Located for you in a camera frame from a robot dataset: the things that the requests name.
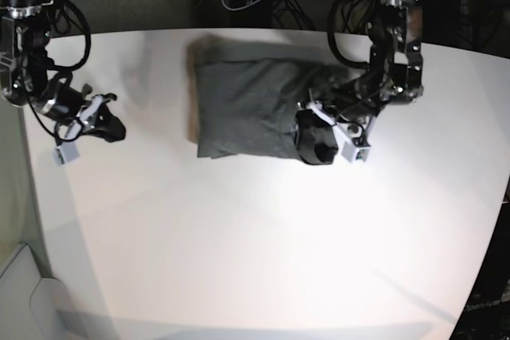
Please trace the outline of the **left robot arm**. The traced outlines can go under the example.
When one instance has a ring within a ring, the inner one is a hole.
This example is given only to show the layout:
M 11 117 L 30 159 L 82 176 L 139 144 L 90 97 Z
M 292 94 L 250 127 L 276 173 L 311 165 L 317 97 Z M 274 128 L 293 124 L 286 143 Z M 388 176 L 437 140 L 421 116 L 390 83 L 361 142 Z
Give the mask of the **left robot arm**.
M 365 19 L 368 61 L 347 59 L 335 38 L 335 0 L 327 19 L 328 46 L 338 65 L 305 62 L 296 105 L 294 144 L 300 161 L 330 165 L 336 156 L 366 161 L 369 135 L 385 107 L 413 103 L 423 94 L 422 2 L 374 0 Z

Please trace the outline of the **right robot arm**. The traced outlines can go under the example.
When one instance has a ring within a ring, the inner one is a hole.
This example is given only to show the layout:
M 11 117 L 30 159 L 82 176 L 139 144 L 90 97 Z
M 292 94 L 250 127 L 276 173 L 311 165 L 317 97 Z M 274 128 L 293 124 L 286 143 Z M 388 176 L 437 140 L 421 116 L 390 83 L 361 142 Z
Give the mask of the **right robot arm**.
M 76 28 L 84 37 L 84 53 L 72 65 L 58 65 L 47 46 L 53 33 Z M 73 73 L 88 61 L 92 34 L 86 18 L 70 0 L 1 0 L 1 97 L 15 107 L 29 106 L 37 119 L 54 123 L 48 134 L 56 143 L 82 136 L 115 143 L 126 128 L 108 108 L 113 93 L 92 94 L 72 88 Z

